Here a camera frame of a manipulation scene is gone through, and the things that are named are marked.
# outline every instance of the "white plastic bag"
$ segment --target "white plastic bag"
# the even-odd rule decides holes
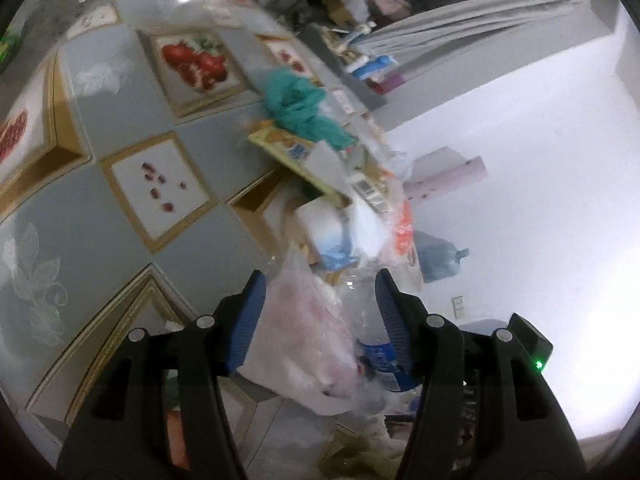
[[[351,332],[334,290],[293,244],[267,295],[238,372],[318,415],[351,409],[358,370]]]

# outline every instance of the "flower pattern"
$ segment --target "flower pattern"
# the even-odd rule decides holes
[[[60,258],[36,264],[40,242],[33,224],[27,225],[20,242],[15,238],[4,242],[2,259],[11,270],[14,291],[31,306],[27,318],[31,335],[47,346],[62,343],[65,326],[58,307],[68,301],[66,288],[56,281],[60,272]]]

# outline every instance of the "white wall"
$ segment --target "white wall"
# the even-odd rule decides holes
[[[415,227],[469,247],[425,285],[429,310],[529,319],[578,438],[621,428],[640,400],[640,113],[615,76],[542,100],[451,144],[489,179],[414,206]]]

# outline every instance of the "red pomegranate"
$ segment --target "red pomegranate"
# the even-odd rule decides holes
[[[196,61],[196,53],[184,41],[178,44],[166,44],[162,47],[162,56],[173,67]]]
[[[0,128],[0,163],[14,150],[27,129],[28,114],[23,110],[15,121]]]

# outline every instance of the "teal cloth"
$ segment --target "teal cloth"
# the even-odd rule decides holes
[[[326,91],[306,77],[295,75],[288,68],[273,72],[265,87],[264,102],[276,125],[303,139],[326,142],[340,152],[355,140],[336,121],[318,115],[318,105]]]

